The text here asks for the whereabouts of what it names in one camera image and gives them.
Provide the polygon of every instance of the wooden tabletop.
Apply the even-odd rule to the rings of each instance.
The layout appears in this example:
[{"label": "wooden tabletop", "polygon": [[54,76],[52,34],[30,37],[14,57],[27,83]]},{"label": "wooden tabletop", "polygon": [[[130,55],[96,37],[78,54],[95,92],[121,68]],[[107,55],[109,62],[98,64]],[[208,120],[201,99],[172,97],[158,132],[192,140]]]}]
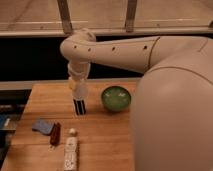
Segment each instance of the wooden tabletop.
[{"label": "wooden tabletop", "polygon": [[[133,171],[129,109],[112,114],[101,104],[101,92],[111,85],[120,85],[132,93],[136,81],[89,82],[89,95],[85,100],[87,114],[76,116],[67,83],[36,84],[2,171],[63,170],[64,144],[70,128],[78,132],[79,171]],[[61,139],[56,148],[50,148],[49,136],[32,131],[38,118],[61,123]]]}]

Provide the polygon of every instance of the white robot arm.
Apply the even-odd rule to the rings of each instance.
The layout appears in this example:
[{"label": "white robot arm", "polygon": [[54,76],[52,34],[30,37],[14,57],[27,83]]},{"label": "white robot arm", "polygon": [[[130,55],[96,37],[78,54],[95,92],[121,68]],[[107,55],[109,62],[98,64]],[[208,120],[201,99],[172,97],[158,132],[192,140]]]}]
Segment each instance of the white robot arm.
[{"label": "white robot arm", "polygon": [[135,170],[211,171],[213,41],[191,36],[95,40],[82,30],[61,44],[76,81],[86,79],[90,62],[145,73],[131,104]]}]

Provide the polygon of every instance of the screw hole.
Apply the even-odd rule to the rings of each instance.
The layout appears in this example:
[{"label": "screw hole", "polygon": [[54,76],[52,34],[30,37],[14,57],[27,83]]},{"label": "screw hole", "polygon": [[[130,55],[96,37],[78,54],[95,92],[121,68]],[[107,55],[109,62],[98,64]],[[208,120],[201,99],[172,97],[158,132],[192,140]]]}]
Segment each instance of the screw hole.
[{"label": "screw hole", "polygon": [[143,50],[146,50],[148,47],[145,45],[144,47],[143,47]]}]

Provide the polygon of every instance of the green bowl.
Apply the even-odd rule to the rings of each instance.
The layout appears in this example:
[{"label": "green bowl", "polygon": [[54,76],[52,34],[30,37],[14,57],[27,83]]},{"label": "green bowl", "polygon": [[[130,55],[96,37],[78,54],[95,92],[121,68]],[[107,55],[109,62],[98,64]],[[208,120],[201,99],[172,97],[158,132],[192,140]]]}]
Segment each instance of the green bowl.
[{"label": "green bowl", "polygon": [[126,109],[131,102],[130,93],[123,87],[111,86],[101,94],[103,106],[112,112],[120,112]]}]

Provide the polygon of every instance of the blue cloth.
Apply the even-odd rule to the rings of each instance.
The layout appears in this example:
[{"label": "blue cloth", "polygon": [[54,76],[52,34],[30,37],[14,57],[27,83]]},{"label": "blue cloth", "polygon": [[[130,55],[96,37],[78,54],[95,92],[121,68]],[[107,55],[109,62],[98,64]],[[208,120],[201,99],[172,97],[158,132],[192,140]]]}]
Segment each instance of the blue cloth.
[{"label": "blue cloth", "polygon": [[4,124],[7,120],[8,116],[6,115],[0,115],[0,129],[3,129],[4,128]]},{"label": "blue cloth", "polygon": [[54,123],[46,122],[43,119],[38,119],[32,126],[33,131],[39,131],[44,135],[50,135],[53,129]]}]

